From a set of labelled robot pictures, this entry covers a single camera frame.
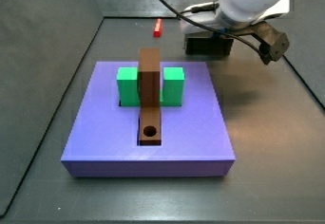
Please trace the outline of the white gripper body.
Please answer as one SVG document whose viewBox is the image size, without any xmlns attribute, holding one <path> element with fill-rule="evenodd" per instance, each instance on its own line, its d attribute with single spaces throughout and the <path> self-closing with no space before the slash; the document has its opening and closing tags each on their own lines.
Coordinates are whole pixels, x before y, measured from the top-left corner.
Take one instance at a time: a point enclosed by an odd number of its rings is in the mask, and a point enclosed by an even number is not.
<svg viewBox="0 0 325 224">
<path fill-rule="evenodd" d="M 189 6 L 181 14 L 198 25 L 221 31 L 234 30 L 238 8 L 231 2 L 209 2 Z"/>
</svg>

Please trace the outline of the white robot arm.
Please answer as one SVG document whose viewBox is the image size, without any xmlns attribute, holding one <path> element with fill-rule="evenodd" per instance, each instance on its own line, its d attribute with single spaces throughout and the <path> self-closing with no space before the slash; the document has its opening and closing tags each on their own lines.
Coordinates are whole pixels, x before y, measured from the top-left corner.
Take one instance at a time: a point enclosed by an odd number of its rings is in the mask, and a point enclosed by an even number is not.
<svg viewBox="0 0 325 224">
<path fill-rule="evenodd" d="M 270 15 L 288 13 L 288 0 L 214 0 L 185 9 L 185 16 L 209 28 L 239 30 Z"/>
</svg>

